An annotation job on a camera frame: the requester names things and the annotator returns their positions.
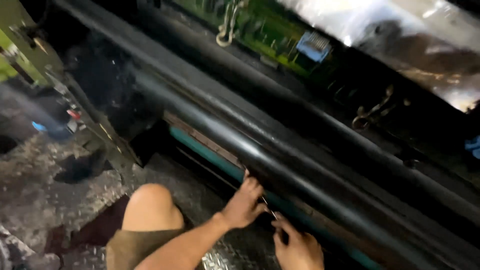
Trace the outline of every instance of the person's arm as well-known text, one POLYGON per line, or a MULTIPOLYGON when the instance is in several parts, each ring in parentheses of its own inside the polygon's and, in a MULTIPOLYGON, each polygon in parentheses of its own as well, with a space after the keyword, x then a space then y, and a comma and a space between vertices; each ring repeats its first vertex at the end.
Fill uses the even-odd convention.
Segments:
POLYGON ((280 213, 273 240, 275 254, 282 270, 324 270, 324 254, 315 237, 309 233, 299 233, 280 213), (288 243, 282 240, 282 234, 288 234, 288 243))
POLYGON ((192 270, 204 254, 226 232, 244 228, 261 213, 265 204, 257 204, 264 189, 253 177, 246 177, 227 206, 203 225, 170 240, 144 259, 135 270, 192 270))

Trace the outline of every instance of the aluminum foil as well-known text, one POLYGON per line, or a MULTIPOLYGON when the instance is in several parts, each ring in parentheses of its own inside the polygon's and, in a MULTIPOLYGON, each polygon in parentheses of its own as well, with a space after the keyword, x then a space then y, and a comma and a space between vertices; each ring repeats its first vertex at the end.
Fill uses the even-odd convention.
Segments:
POLYGON ((463 112, 480 100, 480 20, 445 0, 277 1, 463 112))

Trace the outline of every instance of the industrial machine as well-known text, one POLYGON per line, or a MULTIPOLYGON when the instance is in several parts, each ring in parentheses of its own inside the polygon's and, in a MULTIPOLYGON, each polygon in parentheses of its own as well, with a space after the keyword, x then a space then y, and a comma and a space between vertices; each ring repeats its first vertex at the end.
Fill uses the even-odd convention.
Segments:
POLYGON ((86 127, 140 166, 180 152, 218 193, 248 168, 336 267, 478 269, 478 10, 3 0, 0 79, 54 138, 86 127))

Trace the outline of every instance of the leg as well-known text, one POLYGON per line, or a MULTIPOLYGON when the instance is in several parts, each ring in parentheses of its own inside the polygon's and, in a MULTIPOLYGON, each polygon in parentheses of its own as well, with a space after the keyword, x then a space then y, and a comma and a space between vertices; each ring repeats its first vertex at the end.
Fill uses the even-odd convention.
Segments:
POLYGON ((128 202, 122 230, 148 232, 183 228, 183 217, 173 204, 167 188, 160 184, 144 184, 128 202))

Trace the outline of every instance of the person's hand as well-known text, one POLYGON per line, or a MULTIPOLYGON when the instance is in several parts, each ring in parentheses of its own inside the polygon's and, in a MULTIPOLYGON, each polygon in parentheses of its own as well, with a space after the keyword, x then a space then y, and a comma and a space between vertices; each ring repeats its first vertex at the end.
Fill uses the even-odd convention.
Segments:
POLYGON ((280 213, 272 225, 276 228, 273 236, 275 254, 282 270, 324 270, 324 254, 315 237, 299 233, 280 213), (288 234, 288 244, 282 241, 282 234, 288 234))
POLYGON ((245 171, 243 184, 221 211, 229 229, 245 228, 261 213, 268 211, 265 203, 257 203, 263 192, 264 188, 257 179, 249 177, 248 171, 245 171))

